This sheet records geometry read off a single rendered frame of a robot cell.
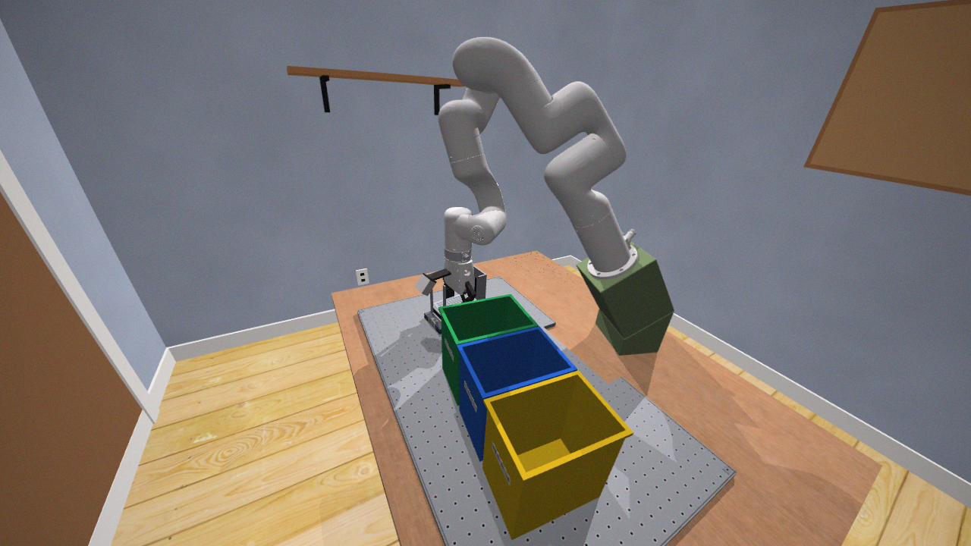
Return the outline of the green bin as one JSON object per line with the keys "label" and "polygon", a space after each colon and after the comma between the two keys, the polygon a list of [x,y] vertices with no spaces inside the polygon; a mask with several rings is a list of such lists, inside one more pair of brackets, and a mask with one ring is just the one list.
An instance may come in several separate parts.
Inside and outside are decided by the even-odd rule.
{"label": "green bin", "polygon": [[442,316],[442,369],[459,406],[457,346],[539,326],[512,294],[439,307]]}

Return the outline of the blue open bin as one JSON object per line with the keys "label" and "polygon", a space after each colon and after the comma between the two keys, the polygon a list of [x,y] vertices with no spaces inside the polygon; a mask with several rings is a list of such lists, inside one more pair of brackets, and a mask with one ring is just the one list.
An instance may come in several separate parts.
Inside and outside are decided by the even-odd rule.
{"label": "blue open bin", "polygon": [[540,326],[459,344],[457,349],[459,413],[480,462],[488,415],[483,400],[578,371]]}

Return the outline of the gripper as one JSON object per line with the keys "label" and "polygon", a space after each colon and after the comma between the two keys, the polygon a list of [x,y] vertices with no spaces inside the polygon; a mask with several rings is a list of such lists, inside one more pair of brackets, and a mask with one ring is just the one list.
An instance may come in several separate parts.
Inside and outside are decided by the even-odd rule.
{"label": "gripper", "polygon": [[[462,301],[470,302],[476,297],[474,291],[474,264],[470,258],[469,262],[450,262],[445,258],[444,269],[451,272],[451,275],[443,277],[446,284],[446,300],[454,297],[454,292],[461,296]],[[465,299],[464,290],[468,297]]]}

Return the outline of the yellow open-top bin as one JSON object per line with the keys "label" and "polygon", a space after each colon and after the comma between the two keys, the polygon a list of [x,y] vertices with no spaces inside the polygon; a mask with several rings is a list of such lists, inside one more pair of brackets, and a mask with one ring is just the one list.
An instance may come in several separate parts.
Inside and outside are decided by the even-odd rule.
{"label": "yellow open-top bin", "polygon": [[579,370],[483,404],[482,469],[512,540],[600,497],[633,435]]}

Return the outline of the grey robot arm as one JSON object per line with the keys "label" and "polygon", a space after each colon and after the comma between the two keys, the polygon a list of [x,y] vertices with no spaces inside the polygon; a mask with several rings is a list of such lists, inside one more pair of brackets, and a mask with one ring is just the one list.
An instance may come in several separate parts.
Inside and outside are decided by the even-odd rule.
{"label": "grey robot arm", "polygon": [[501,97],[538,153],[552,152],[587,133],[549,162],[545,182],[585,247],[590,275],[604,280],[631,270],[638,260],[630,245],[636,231],[624,236],[609,199],[592,190],[627,160],[620,134],[592,87],[573,82],[551,97],[523,53],[492,37],[462,42],[452,56],[452,68],[467,89],[464,99],[440,108],[439,127],[452,175],[473,191],[479,214],[462,207],[446,210],[445,258],[469,262],[472,243],[488,245],[505,228],[504,201],[479,137]]}

